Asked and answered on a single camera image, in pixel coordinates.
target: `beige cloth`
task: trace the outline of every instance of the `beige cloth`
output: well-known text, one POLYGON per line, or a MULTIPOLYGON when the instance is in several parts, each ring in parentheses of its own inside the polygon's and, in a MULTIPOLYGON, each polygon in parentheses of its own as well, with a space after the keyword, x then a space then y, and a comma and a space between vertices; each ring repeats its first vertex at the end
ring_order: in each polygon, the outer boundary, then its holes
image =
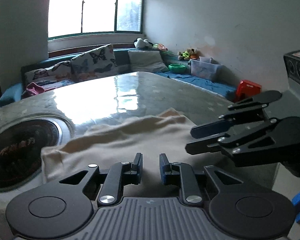
POLYGON ((176 110, 169 109, 159 116, 132 117, 120 125, 92 127, 80 138, 64 146, 45 147, 41 151, 45 182, 59 179, 88 164, 108 169, 117 162, 132 162, 135 154, 143 154, 143 174, 140 185, 124 187, 125 196, 171 196, 178 192, 175 186, 161 183, 159 154, 165 153, 172 162, 183 162, 195 169, 214 165, 221 153, 190 155, 185 145, 193 138, 190 130, 195 124, 176 110))

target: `speaker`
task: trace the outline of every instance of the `speaker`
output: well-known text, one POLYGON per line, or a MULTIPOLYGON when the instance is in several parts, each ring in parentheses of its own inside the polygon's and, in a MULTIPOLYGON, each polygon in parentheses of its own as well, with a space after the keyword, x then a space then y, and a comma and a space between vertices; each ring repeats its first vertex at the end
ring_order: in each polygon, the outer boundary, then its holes
POLYGON ((300 84, 300 50, 285 54, 283 59, 288 77, 300 84))

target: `window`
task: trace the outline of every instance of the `window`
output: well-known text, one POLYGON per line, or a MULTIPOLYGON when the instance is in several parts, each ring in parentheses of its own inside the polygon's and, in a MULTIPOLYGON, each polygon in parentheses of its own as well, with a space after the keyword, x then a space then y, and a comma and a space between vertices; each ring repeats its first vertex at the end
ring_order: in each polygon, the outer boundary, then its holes
POLYGON ((50 0, 49 39, 91 33, 141 33, 143 0, 50 0))

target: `sofa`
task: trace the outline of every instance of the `sofa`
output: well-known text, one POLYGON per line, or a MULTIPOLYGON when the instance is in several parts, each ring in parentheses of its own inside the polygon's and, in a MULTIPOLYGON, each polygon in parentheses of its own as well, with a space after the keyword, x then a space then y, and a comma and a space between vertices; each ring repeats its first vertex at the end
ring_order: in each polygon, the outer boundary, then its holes
MULTIPOLYGON (((115 61, 118 66, 119 74, 131 72, 130 58, 129 58, 129 54, 128 54, 128 51, 131 51, 131 50, 143 50, 143 49, 114 49, 113 50, 114 56, 115 56, 115 61)), ((50 58, 50 59, 41 61, 39 63, 31 64, 28 66, 23 66, 21 68, 21 82, 12 85, 3 93, 3 95, 0 97, 0 107, 20 101, 22 99, 22 93, 25 91, 25 88, 27 85, 25 73, 27 73, 29 71, 37 70, 37 69, 51 67, 59 62, 71 60, 72 58, 74 58, 78 55, 81 55, 81 54, 82 53, 76 53, 76 54, 69 54, 69 55, 61 56, 61 57, 54 57, 54 58, 50 58)), ((167 66, 169 64, 187 65, 186 61, 178 61, 175 57, 171 57, 167 53, 160 51, 160 54, 162 56, 162 61, 167 66)), ((197 77, 195 77, 195 79, 196 80, 199 79, 201 82, 198 82, 198 80, 197 80, 197 83, 193 84, 193 85, 200 86, 201 88, 203 88, 205 90, 216 92, 216 91, 214 91, 216 89, 216 87, 222 88, 221 90, 219 90, 219 91, 223 91, 222 93, 220 93, 220 95, 231 101, 231 98, 233 97, 233 94, 235 92, 234 87, 231 87, 227 84, 218 83, 218 82, 210 82, 210 81, 200 79, 197 77)))

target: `pink cloth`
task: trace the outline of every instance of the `pink cloth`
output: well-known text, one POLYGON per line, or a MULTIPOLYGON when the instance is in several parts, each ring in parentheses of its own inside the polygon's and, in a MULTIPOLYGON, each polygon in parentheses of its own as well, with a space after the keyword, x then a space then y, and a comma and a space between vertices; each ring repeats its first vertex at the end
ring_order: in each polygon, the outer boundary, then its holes
POLYGON ((22 98, 28 98, 35 95, 42 94, 43 92, 53 90, 55 88, 50 89, 44 89, 41 86, 38 86, 36 83, 31 82, 29 85, 27 85, 26 90, 22 93, 22 98))

